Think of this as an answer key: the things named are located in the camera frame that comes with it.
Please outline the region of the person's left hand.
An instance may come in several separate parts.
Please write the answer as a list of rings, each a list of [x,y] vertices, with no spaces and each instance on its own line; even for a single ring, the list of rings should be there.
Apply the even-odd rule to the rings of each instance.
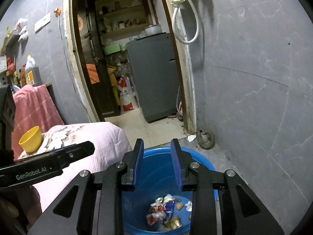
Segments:
[[[1,234],[27,234],[41,214],[34,186],[1,190]]]

